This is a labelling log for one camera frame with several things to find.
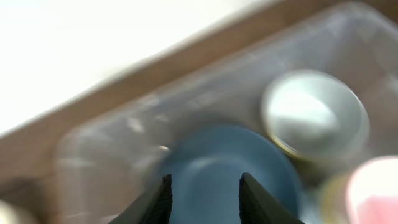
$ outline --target blue bowl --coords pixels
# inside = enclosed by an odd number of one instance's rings
[[[298,216],[301,183],[283,153],[253,131],[218,125],[188,135],[160,166],[159,175],[172,175],[170,224],[240,224],[244,172]]]

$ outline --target clear plastic container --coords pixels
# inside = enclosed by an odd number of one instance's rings
[[[295,162],[306,186],[371,157],[397,154],[397,62],[395,25],[366,5],[346,3],[77,127],[61,142],[57,158],[65,223],[109,222],[191,129],[227,122],[265,134],[262,92],[291,70],[319,70],[340,79],[363,102],[371,122],[360,154],[311,165],[316,168]]]

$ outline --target white surface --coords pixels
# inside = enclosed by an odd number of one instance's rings
[[[0,134],[277,0],[0,0]]]

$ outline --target wooden table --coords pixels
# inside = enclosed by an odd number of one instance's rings
[[[54,159],[59,140],[71,128],[339,2],[343,0],[282,1],[138,71],[127,71],[120,80],[4,136],[0,139],[0,198],[31,209],[41,223],[61,223]],[[398,22],[398,1],[363,2]]]

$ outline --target pink object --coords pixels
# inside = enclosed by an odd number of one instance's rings
[[[346,189],[352,224],[398,224],[398,156],[381,157],[361,165]]]

